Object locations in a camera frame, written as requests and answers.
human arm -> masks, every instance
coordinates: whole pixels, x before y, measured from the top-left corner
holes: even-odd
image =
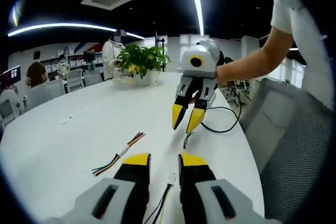
[[[104,65],[107,65],[107,63],[114,59],[114,50],[113,50],[113,44],[109,41],[104,43],[103,49],[102,49],[102,58]]]
[[[252,79],[272,72],[284,60],[292,44],[292,34],[272,27],[262,48],[239,60],[217,67],[218,83]]]
[[[30,86],[30,77],[28,77],[28,76],[27,76],[27,78],[26,78],[26,85],[27,85],[27,86]]]
[[[272,72],[286,57],[293,36],[290,10],[274,0],[271,32],[265,45],[242,59],[217,67],[219,84],[228,80],[252,79]]]
[[[46,70],[46,68],[43,64],[41,64],[41,71],[43,73],[42,76],[43,76],[44,81],[47,81],[49,79],[49,77],[48,77],[47,70]]]

wire connector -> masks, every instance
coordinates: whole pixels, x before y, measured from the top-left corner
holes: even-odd
[[[168,185],[174,185],[176,180],[176,174],[175,173],[170,173],[169,179],[168,179]]]

computer monitor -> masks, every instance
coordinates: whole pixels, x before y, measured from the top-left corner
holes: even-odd
[[[0,82],[6,82],[7,85],[14,85],[21,81],[21,66],[16,66],[0,74]]]
[[[92,51],[84,52],[83,59],[86,62],[92,62],[96,59],[96,54]]]

black ceiling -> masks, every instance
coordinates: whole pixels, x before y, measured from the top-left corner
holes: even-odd
[[[47,28],[7,38],[15,29],[9,12],[18,0],[6,0],[1,34],[7,53],[57,42],[105,41],[110,32],[86,28]],[[198,34],[194,0],[133,0],[108,11],[81,5],[82,0],[24,0],[18,27],[73,22],[121,28],[143,37]],[[211,37],[260,38],[269,33],[273,0],[201,0],[204,33]]]

white table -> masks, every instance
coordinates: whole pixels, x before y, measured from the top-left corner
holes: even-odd
[[[0,146],[0,160],[10,184],[37,220],[70,211],[77,196],[104,177],[113,177],[122,161],[94,177],[91,169],[109,163],[138,132],[146,136],[123,156],[149,152],[150,202],[145,219],[158,204],[169,174],[178,174],[185,129],[192,108],[172,130],[172,104],[179,73],[162,73],[156,87],[121,91],[103,82],[44,103],[9,124]],[[229,106],[219,90],[213,106]],[[210,110],[206,125],[224,130],[235,117]],[[245,135],[237,124],[230,132],[212,133],[201,125],[190,137],[187,152],[201,156],[216,178],[225,178],[246,194],[264,216],[258,170]],[[164,223],[183,223],[179,181],[169,193]]]

